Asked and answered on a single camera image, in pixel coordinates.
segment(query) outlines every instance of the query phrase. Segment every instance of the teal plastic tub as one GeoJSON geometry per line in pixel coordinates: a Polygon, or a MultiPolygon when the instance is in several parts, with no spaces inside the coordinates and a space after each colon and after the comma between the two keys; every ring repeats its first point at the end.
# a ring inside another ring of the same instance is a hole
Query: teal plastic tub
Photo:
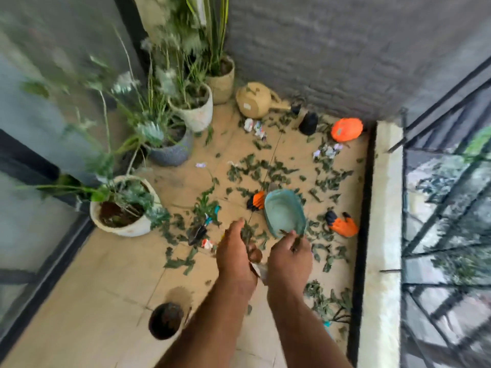
{"type": "Polygon", "coordinates": [[[295,192],[281,189],[269,192],[264,200],[267,228],[274,237],[282,237],[280,230],[303,234],[307,226],[304,208],[295,192]]]}

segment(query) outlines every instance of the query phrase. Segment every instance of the gray plant pot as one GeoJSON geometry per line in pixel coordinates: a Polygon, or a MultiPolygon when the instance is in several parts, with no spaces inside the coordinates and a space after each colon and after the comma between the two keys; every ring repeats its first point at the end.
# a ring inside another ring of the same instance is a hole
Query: gray plant pot
{"type": "Polygon", "coordinates": [[[170,147],[151,148],[146,146],[150,158],[160,166],[179,166],[187,160],[193,150],[193,131],[188,127],[181,141],[170,147]]]}

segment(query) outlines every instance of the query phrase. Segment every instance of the person's left hand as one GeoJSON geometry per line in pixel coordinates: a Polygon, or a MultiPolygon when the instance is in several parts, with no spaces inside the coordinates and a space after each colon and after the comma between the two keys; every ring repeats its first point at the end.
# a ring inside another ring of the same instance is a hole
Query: person's left hand
{"type": "Polygon", "coordinates": [[[257,276],[250,268],[246,245],[241,239],[242,227],[243,218],[232,222],[218,244],[218,278],[227,283],[234,283],[234,286],[240,287],[251,297],[257,285],[257,276]]]}

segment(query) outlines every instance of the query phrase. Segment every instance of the person's right hand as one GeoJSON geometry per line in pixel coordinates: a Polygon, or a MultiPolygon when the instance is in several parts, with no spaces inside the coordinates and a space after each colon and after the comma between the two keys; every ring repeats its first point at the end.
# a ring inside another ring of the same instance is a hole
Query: person's right hand
{"type": "Polygon", "coordinates": [[[267,259],[268,298],[270,294],[288,293],[303,298],[304,288],[312,271],[312,252],[306,238],[292,251],[298,235],[291,231],[271,249],[267,259]]]}

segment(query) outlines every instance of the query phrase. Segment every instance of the person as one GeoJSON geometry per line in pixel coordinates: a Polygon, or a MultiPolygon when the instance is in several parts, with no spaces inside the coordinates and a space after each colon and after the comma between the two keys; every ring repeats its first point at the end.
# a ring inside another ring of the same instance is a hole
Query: person
{"type": "MultiPolygon", "coordinates": [[[[218,245],[218,278],[203,303],[156,368],[227,368],[242,320],[257,285],[246,246],[244,220],[233,222],[218,245]]],[[[310,243],[292,231],[275,244],[267,260],[267,302],[288,368],[351,368],[346,356],[304,303],[312,270],[310,243]]]]}

